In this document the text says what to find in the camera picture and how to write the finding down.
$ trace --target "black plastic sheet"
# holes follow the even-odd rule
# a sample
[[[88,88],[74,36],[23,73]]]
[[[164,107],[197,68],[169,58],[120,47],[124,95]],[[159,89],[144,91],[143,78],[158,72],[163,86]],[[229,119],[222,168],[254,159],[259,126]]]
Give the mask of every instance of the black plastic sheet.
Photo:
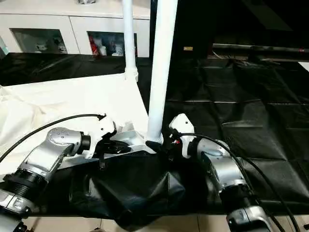
[[[151,62],[138,59],[137,65],[148,109]],[[119,73],[123,68],[119,58],[10,54],[0,61],[0,84]],[[196,132],[250,157],[295,214],[308,214],[308,86],[309,74],[298,63],[173,62],[163,134],[177,114],[186,113]],[[276,215],[286,214],[259,174],[246,163],[245,169],[263,206]],[[38,215],[111,218],[127,230],[162,215],[224,213],[196,161],[171,161],[146,152],[108,159],[103,172],[97,162],[59,170],[38,204]]]

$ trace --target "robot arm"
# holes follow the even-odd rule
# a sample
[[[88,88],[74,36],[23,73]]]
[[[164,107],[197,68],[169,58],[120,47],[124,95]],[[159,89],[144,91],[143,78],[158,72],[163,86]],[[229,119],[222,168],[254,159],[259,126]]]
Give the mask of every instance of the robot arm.
[[[169,127],[180,133],[194,133],[194,127],[185,114],[175,117]],[[230,230],[271,232],[272,228],[266,213],[229,152],[217,143],[204,138],[182,136],[181,141],[183,156],[198,159],[216,186],[226,210]]]
[[[21,222],[33,210],[34,201],[61,165],[63,158],[89,150],[91,138],[66,128],[50,130],[43,143],[34,148],[0,189],[0,231],[24,232]]]

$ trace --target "red object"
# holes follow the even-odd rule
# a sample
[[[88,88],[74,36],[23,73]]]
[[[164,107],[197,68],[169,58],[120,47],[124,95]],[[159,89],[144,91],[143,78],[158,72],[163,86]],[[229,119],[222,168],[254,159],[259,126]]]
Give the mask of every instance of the red object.
[[[98,47],[96,46],[92,36],[89,36],[89,41],[90,41],[90,46],[91,46],[92,54],[95,55],[95,56],[99,55]]]

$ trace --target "white pole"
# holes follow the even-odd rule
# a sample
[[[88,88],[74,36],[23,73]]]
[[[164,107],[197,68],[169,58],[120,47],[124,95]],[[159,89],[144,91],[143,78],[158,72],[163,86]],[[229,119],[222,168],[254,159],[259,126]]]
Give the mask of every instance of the white pole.
[[[137,81],[138,73],[135,64],[132,0],[122,0],[122,9],[125,27],[126,76],[134,76]]]
[[[147,140],[163,143],[162,120],[178,0],[158,0]]]

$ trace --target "floor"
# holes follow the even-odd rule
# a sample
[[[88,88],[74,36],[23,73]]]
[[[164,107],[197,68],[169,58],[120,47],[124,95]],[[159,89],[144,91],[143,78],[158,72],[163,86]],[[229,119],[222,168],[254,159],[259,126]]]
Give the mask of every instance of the floor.
[[[286,232],[293,232],[287,217],[277,217]],[[309,223],[309,215],[296,216],[300,230]],[[35,232],[90,232],[101,228],[105,232],[125,232],[113,220],[83,217],[30,217],[24,223]],[[225,216],[188,215],[161,217],[138,232],[228,232]]]

